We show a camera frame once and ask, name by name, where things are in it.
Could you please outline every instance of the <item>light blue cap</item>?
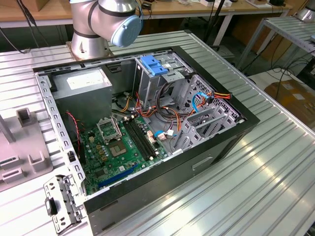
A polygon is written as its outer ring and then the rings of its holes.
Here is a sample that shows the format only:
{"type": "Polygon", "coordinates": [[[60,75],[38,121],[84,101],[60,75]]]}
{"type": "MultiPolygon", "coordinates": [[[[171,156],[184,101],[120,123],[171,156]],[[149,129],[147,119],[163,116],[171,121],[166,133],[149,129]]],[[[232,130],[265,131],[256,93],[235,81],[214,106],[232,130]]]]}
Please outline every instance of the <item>light blue cap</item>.
{"type": "Polygon", "coordinates": [[[118,47],[127,47],[141,31],[141,20],[133,15],[125,19],[114,31],[110,42],[118,47]]]}

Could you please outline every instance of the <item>ram slot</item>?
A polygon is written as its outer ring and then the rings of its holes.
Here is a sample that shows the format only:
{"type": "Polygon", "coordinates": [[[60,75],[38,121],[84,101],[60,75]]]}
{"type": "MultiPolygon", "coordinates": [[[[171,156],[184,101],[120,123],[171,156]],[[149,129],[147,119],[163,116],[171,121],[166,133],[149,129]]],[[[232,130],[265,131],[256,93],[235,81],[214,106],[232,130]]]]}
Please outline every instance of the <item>ram slot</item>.
{"type": "Polygon", "coordinates": [[[150,157],[156,156],[156,153],[151,147],[149,141],[144,137],[140,128],[133,120],[128,123],[126,122],[124,126],[146,161],[148,161],[150,157]]]}
{"type": "Polygon", "coordinates": [[[138,127],[138,125],[133,121],[131,123],[131,126],[133,126],[133,129],[138,133],[141,141],[143,142],[143,145],[145,146],[147,152],[150,154],[150,156],[156,156],[155,151],[153,150],[153,148],[151,147],[151,144],[149,143],[149,141],[146,139],[146,137],[144,136],[144,134],[142,133],[141,129],[138,127]]]}

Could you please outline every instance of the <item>motherboard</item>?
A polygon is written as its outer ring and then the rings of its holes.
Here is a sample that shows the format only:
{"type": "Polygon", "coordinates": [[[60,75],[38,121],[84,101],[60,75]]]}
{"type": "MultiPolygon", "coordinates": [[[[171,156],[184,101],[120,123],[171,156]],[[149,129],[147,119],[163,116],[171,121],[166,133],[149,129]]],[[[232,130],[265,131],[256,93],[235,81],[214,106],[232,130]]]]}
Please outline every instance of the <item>motherboard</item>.
{"type": "Polygon", "coordinates": [[[142,117],[102,121],[81,134],[87,195],[166,158],[161,142],[142,117]]]}

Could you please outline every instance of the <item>yellow cable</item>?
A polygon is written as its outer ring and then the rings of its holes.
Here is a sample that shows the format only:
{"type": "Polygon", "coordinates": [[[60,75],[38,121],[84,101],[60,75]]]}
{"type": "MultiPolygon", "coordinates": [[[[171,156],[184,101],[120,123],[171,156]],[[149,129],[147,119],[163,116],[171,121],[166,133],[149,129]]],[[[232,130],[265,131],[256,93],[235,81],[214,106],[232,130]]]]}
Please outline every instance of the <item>yellow cable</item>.
{"type": "Polygon", "coordinates": [[[125,112],[125,111],[128,109],[128,106],[129,106],[129,100],[130,100],[130,98],[128,97],[125,108],[123,108],[122,110],[120,110],[120,112],[125,112]]]}

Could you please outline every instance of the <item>expansion slot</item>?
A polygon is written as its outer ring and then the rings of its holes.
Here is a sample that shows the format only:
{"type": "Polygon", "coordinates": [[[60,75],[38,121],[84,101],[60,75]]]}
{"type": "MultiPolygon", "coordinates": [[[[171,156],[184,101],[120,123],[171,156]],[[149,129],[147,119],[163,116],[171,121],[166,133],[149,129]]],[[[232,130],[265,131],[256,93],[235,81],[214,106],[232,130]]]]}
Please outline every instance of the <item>expansion slot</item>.
{"type": "Polygon", "coordinates": [[[106,180],[102,181],[101,183],[98,184],[98,187],[101,188],[101,187],[110,185],[111,183],[113,183],[113,182],[115,182],[115,181],[117,181],[117,180],[119,180],[121,178],[124,178],[124,177],[126,177],[128,175],[130,175],[137,166],[138,166],[138,164],[133,166],[133,167],[131,167],[130,169],[128,169],[128,170],[126,170],[124,172],[121,172],[118,175],[115,175],[115,176],[113,176],[113,177],[111,177],[109,179],[106,179],[106,180]]]}
{"type": "Polygon", "coordinates": [[[124,127],[146,161],[157,155],[133,119],[125,121],[124,127]]]}

